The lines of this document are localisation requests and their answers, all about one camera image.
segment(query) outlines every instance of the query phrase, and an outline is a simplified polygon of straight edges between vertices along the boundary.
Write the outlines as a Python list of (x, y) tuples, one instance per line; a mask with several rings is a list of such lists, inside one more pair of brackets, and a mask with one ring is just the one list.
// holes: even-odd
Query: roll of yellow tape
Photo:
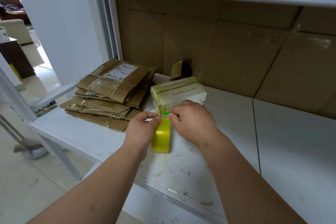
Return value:
[(162, 119), (152, 139), (152, 151), (169, 152), (170, 119)]

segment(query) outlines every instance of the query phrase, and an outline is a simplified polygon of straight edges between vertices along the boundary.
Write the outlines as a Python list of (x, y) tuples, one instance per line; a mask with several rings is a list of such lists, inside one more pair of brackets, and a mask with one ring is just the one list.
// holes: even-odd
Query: person's left hand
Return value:
[(141, 112), (129, 122), (126, 129), (124, 147), (140, 153), (141, 160), (147, 155), (147, 148), (152, 141), (154, 131), (161, 123), (161, 117), (154, 112)]

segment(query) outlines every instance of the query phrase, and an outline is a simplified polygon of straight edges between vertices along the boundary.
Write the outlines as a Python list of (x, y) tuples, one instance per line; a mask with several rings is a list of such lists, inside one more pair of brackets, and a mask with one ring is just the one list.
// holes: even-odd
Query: floor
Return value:
[[(25, 89), (20, 93), (28, 103), (60, 87), (35, 31), (30, 30), (30, 34), (35, 44), (24, 47), (23, 51), (30, 61), (39, 66), (34, 67), (36, 76), (23, 80)], [(66, 96), (62, 96), (57, 99), (57, 103), (66, 100)], [(0, 103), (0, 113), (24, 137), (31, 141), (36, 139), (28, 125), (8, 104)], [(2, 224), (26, 223), (77, 184), (50, 154), (37, 160), (27, 160), (21, 153), (13, 153), (15, 144), (16, 142), (0, 127), (0, 223)], [(93, 163), (73, 152), (69, 151), (66, 154), (82, 175), (93, 166)], [(142, 222), (122, 211), (117, 223)]]

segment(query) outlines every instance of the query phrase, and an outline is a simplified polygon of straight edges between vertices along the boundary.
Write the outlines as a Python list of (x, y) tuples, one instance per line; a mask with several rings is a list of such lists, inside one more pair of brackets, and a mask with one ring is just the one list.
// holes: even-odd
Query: black cable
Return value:
[(30, 62), (33, 62), (35, 65), (37, 65), (38, 67), (42, 67), (42, 66), (39, 66), (38, 64), (36, 64), (34, 61), (31, 61), (30, 60)]

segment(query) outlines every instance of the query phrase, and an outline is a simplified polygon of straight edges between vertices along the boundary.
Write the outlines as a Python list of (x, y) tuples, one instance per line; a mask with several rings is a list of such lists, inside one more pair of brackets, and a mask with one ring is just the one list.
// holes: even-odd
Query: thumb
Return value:
[(178, 126), (180, 125), (180, 122), (181, 122), (180, 118), (176, 114), (174, 114), (172, 112), (170, 114), (168, 114), (168, 118), (170, 119), (170, 121), (173, 124), (173, 126), (175, 128), (178, 128)]
[(151, 124), (154, 130), (160, 125), (160, 123), (161, 123), (161, 116), (156, 116), (149, 122), (149, 124)]

